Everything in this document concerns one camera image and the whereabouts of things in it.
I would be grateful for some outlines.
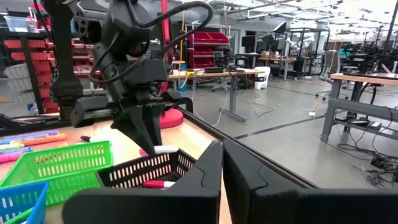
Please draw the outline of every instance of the blue marker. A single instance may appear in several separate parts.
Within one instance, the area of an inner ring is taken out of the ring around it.
[[[0,154],[7,154],[7,153],[21,152],[21,151],[32,152],[33,149],[31,147],[23,147],[23,148],[20,148],[20,149],[4,150],[4,151],[1,151]]]
[[[10,144],[11,141],[17,141],[17,140],[23,140],[23,139],[42,138],[42,137],[47,137],[48,135],[49,134],[36,134],[36,135],[31,135],[31,136],[21,136],[21,137],[3,139],[3,140],[0,140],[0,144]]]

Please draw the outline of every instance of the black plastic basket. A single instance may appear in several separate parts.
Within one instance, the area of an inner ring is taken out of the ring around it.
[[[143,187],[145,180],[178,181],[196,162],[183,150],[141,157],[100,170],[96,176],[102,187]]]

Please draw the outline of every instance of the yellow marker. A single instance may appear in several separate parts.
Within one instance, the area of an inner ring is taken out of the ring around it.
[[[8,150],[8,149],[19,149],[22,147],[25,147],[25,145],[23,143],[15,142],[12,144],[0,145],[0,151]]]

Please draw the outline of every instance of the red marker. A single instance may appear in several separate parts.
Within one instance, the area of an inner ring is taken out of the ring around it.
[[[144,187],[150,187],[150,188],[170,188],[173,186],[175,182],[172,181],[163,181],[163,180],[146,180],[144,181]]]

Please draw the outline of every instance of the orange marker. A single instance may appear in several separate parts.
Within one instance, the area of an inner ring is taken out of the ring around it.
[[[36,144],[43,144],[43,143],[49,143],[49,142],[55,142],[55,141],[63,141],[67,139],[66,134],[57,134],[53,136],[47,136],[43,138],[32,138],[32,139],[23,139],[23,140],[16,140],[16,141],[11,141],[12,143],[17,143],[21,142],[25,146],[33,146]]]

